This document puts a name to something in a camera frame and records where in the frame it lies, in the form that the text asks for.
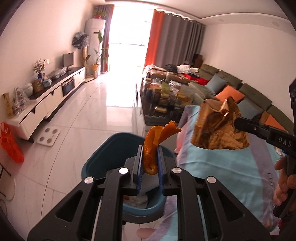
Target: orange peel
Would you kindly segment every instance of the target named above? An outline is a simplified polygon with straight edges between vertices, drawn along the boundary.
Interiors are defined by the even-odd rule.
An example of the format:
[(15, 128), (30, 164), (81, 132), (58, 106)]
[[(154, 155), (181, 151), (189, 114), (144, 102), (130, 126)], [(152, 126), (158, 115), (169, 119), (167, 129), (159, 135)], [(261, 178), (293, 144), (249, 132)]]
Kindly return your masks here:
[(169, 124), (166, 124), (164, 127), (154, 126), (148, 131), (143, 146), (143, 169), (147, 174), (155, 175), (158, 173), (156, 163), (157, 146), (170, 136), (181, 131), (181, 129), (176, 126), (176, 122), (170, 121)]

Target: light blue bed sheet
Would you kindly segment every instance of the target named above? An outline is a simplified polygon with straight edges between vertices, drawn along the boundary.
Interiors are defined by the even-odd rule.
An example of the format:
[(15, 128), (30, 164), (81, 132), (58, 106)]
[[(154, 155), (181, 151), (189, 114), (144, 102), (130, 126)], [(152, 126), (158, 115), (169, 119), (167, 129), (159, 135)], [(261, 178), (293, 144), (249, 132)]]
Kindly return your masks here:
[[(186, 106), (179, 123), (187, 122), (178, 166), (199, 178), (216, 177), (248, 210), (272, 231), (279, 219), (273, 216), (273, 193), (278, 179), (274, 164), (280, 158), (274, 147), (248, 134), (250, 146), (241, 150), (207, 150), (190, 143), (199, 106)], [(168, 197), (160, 228), (149, 241), (178, 239), (176, 197)]]

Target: red cloth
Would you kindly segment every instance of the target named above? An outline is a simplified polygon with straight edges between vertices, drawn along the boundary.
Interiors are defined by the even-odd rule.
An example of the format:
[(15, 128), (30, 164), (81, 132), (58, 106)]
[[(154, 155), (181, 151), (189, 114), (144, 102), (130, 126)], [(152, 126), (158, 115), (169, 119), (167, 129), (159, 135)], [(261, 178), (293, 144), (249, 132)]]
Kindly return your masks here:
[(183, 73), (183, 75), (184, 75), (187, 79), (190, 79), (190, 80), (197, 80), (197, 79), (198, 79), (197, 77), (193, 77), (193, 76), (191, 76), (191, 75), (189, 75), (189, 74), (185, 74), (185, 73)]
[(205, 80), (204, 78), (198, 78), (196, 82), (199, 83), (200, 85), (206, 85), (209, 81)]

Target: pile of clothes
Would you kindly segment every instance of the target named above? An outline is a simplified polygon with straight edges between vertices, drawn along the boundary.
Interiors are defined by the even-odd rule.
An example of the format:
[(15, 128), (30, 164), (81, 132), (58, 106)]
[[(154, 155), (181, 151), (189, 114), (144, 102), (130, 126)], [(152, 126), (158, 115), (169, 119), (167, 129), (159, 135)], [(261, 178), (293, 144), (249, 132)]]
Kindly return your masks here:
[(198, 68), (192, 68), (190, 67), (190, 65), (181, 64), (179, 66), (176, 66), (174, 64), (166, 64), (165, 69), (176, 74), (183, 74), (186, 78), (193, 80), (200, 85), (206, 85), (209, 82), (204, 78), (200, 78)]

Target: white tile floor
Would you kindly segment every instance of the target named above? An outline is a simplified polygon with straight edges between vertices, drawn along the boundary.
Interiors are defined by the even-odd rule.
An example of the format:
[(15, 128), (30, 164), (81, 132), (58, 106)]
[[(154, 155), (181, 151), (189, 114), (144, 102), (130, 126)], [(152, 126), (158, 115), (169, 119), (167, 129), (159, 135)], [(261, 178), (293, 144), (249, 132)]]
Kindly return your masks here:
[[(135, 83), (140, 80), (141, 72), (127, 77), (110, 72), (85, 83), (49, 123), (42, 122), (33, 133), (37, 138), (45, 126), (58, 126), (61, 132), (51, 147), (19, 141), (23, 163), (9, 161), (0, 153), (1, 163), (16, 181), (15, 197), (6, 201), (8, 219), (25, 240), (37, 222), (81, 181), (81, 168), (93, 152), (114, 133), (132, 131), (131, 107)], [(0, 190), (8, 197), (13, 193), (13, 180), (6, 174)], [(139, 241), (138, 228), (158, 224), (127, 223), (122, 240)]]

